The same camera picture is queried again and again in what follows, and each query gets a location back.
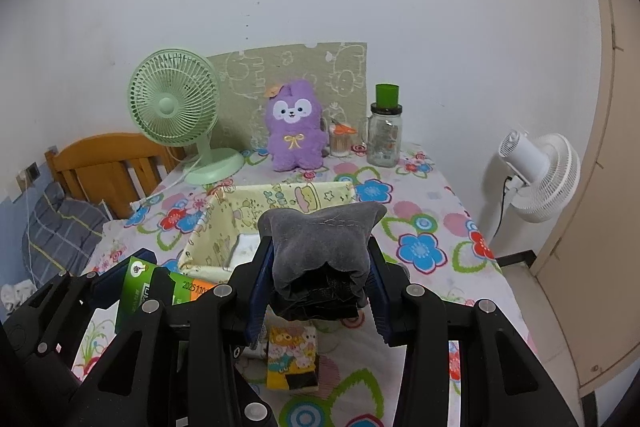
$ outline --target blue wall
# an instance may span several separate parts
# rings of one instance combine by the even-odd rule
[[[52,181],[47,164],[40,167],[40,177],[33,187],[21,195],[14,203],[9,198],[0,202],[0,287],[15,284],[29,278],[22,261],[22,235],[27,225],[27,199],[29,208],[38,201],[47,185]],[[6,312],[0,305],[0,321],[4,322]]]

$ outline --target yellow stripe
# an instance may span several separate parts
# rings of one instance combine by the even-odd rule
[[[53,259],[47,252],[45,252],[42,248],[40,248],[38,245],[34,245],[31,241],[29,241],[29,245],[30,247],[33,247],[34,250],[40,252],[41,254],[43,254],[44,257],[46,257],[47,259],[49,259],[53,264],[55,264],[59,269],[64,270],[65,267],[62,266],[62,264],[60,264],[58,261],[56,261],[55,259]]]
[[[65,214],[63,214],[62,212],[60,212],[59,210],[56,210],[55,208],[53,208],[53,205],[51,204],[51,201],[49,201],[49,197],[43,192],[42,194],[44,196],[44,198],[47,200],[47,203],[49,203],[49,206],[51,207],[51,210],[53,210],[54,212],[60,214],[60,217],[62,217],[63,219],[73,219],[74,221],[77,221],[78,223],[80,223],[83,227],[85,227],[87,230],[89,230],[89,232],[95,233],[95,235],[97,235],[98,237],[104,237],[100,232],[96,232],[94,229],[92,229],[88,224],[86,224],[84,221],[82,221],[81,219],[78,219],[76,216],[65,216]]]

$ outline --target gray pillow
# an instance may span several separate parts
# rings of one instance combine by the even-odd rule
[[[99,206],[65,198],[56,182],[47,185],[29,216],[29,233],[25,230],[22,236],[24,266],[36,286],[41,287],[60,267],[80,275],[108,220]]]
[[[303,299],[306,290],[294,291],[291,283],[326,263],[350,274],[351,292],[358,298],[358,305],[365,306],[367,242],[385,214],[385,205],[373,202],[341,204],[311,214],[293,208],[267,210],[258,219],[258,231],[260,237],[273,237],[276,291],[290,301]]]

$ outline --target beige door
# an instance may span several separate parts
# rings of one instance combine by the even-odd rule
[[[542,269],[534,266],[574,359],[581,394],[614,377],[640,351],[640,2],[602,1],[600,11],[612,19],[613,48],[607,50],[610,96],[600,93],[610,104],[604,135],[593,169],[585,165],[586,188],[575,214],[565,219],[568,227]]]

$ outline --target gray plaid fabric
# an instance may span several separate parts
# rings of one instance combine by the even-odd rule
[[[60,271],[56,263],[80,275],[108,220],[100,207],[65,198],[58,183],[49,184],[30,214],[29,234],[25,230],[22,236],[24,265],[36,286],[41,287]]]

